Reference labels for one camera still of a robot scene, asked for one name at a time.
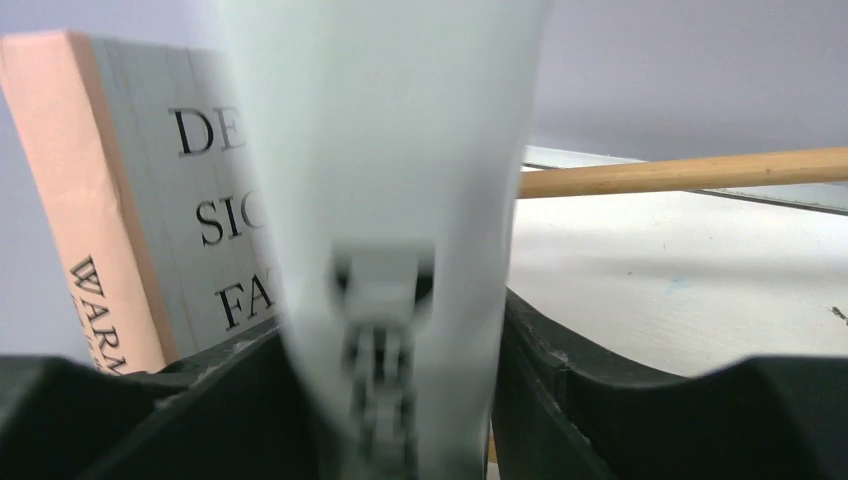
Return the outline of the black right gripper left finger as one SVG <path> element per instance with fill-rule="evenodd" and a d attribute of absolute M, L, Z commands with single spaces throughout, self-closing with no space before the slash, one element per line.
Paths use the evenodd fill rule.
<path fill-rule="evenodd" d="M 268 320 L 155 373 L 1 359 L 5 479 L 314 479 L 302 390 Z"/>

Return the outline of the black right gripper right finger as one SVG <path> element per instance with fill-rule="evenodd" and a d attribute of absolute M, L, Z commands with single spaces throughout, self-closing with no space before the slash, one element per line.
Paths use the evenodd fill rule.
<path fill-rule="evenodd" d="M 847 361 L 758 356 L 686 378 L 509 293 L 492 425 L 505 479 L 843 479 Z"/>

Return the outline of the pink Warm Chord book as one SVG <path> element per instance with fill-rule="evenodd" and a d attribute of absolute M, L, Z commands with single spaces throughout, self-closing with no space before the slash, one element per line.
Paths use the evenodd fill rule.
<path fill-rule="evenodd" d="M 99 371 L 156 372 L 277 315 L 221 53 L 10 34 L 1 86 Z"/>

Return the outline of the brown Decorate Furniture book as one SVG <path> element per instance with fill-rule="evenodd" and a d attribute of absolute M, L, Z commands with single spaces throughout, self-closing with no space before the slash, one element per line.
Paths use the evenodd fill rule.
<path fill-rule="evenodd" d="M 326 479 L 482 479 L 548 1 L 220 1 Z"/>

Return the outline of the wooden book rack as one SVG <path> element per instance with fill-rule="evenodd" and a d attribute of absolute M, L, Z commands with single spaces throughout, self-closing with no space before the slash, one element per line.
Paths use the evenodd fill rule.
<path fill-rule="evenodd" d="M 522 174 L 520 199 L 842 182 L 845 147 L 637 162 Z"/>

